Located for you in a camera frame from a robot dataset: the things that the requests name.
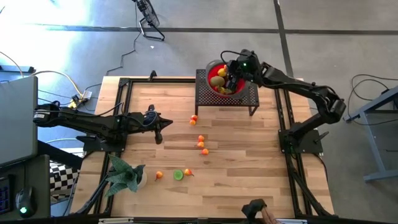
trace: computer monitor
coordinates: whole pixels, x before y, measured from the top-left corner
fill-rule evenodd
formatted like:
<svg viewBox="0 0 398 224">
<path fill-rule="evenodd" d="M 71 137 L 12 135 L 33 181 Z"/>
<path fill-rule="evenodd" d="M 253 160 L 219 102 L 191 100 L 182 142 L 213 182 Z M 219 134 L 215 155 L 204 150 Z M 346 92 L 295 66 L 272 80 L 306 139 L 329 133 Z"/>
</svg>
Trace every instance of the computer monitor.
<svg viewBox="0 0 398 224">
<path fill-rule="evenodd" d="M 0 84 L 0 167 L 37 154 L 37 77 Z"/>
</svg>

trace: white cable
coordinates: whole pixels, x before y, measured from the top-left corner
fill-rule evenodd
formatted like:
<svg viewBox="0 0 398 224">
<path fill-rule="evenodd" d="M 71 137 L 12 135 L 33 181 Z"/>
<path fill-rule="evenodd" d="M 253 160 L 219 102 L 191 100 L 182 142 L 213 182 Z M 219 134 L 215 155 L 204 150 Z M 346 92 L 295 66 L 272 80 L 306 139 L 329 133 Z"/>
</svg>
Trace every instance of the white cable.
<svg viewBox="0 0 398 224">
<path fill-rule="evenodd" d="M 75 139 L 75 138 L 54 139 L 54 140 L 46 141 L 45 143 L 51 143 L 51 142 L 56 142 L 56 141 L 73 141 L 73 140 L 77 140 L 77 139 Z"/>
<path fill-rule="evenodd" d="M 38 74 L 40 74 L 40 73 L 47 73 L 47 72 L 53 72 L 53 73 L 57 73 L 57 74 L 63 75 L 64 77 L 67 77 L 67 78 L 69 79 L 69 81 L 72 83 L 73 87 L 75 87 L 77 93 L 78 93 L 81 97 L 83 96 L 83 94 L 80 93 L 80 91 L 79 91 L 79 89 L 77 88 L 76 84 L 72 81 L 72 79 L 69 77 L 69 75 L 67 75 L 67 74 L 65 74 L 65 73 L 57 72 L 57 71 L 51 71 L 51 70 L 46 70 L 46 71 L 35 72 L 35 73 L 31 74 L 31 75 L 38 75 Z"/>
<path fill-rule="evenodd" d="M 18 69 L 19 69 L 19 73 L 21 74 L 22 77 L 24 77 L 24 74 L 22 73 L 21 68 L 19 67 L 19 65 L 17 64 L 17 62 L 15 62 L 13 59 L 11 59 L 10 57 L 8 57 L 5 53 L 0 52 L 2 55 L 6 56 L 9 60 L 11 60 L 12 62 L 14 62 L 15 65 L 17 65 Z"/>
</svg>

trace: checkered floor mat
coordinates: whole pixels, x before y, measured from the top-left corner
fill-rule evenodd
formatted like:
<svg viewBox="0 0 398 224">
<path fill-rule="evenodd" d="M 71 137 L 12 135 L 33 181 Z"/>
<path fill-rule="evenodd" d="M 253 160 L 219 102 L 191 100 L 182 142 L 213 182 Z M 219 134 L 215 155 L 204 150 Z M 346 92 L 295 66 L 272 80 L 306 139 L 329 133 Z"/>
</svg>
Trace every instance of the checkered floor mat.
<svg viewBox="0 0 398 224">
<path fill-rule="evenodd" d="M 80 170 L 62 164 L 50 165 L 50 192 L 55 199 L 69 197 L 73 182 Z"/>
</svg>

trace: green lime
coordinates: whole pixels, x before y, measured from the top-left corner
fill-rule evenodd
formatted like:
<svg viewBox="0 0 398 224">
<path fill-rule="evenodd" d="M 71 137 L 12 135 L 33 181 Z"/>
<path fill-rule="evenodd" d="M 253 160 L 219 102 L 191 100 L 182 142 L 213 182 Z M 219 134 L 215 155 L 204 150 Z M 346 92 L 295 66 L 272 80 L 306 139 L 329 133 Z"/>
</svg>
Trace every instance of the green lime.
<svg viewBox="0 0 398 224">
<path fill-rule="evenodd" d="M 182 170 L 175 170 L 174 171 L 174 179 L 175 180 L 182 180 L 184 178 L 184 173 Z"/>
</svg>

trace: computer mouse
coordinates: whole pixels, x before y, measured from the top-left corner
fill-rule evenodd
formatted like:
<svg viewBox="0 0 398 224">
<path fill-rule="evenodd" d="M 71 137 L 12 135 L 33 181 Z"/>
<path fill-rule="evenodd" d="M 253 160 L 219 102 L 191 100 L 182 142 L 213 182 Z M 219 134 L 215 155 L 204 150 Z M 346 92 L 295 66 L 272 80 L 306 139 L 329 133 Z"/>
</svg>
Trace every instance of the computer mouse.
<svg viewBox="0 0 398 224">
<path fill-rule="evenodd" d="M 25 186 L 17 192 L 15 203 L 22 218 L 29 218 L 36 212 L 36 201 L 34 197 L 33 187 Z"/>
</svg>

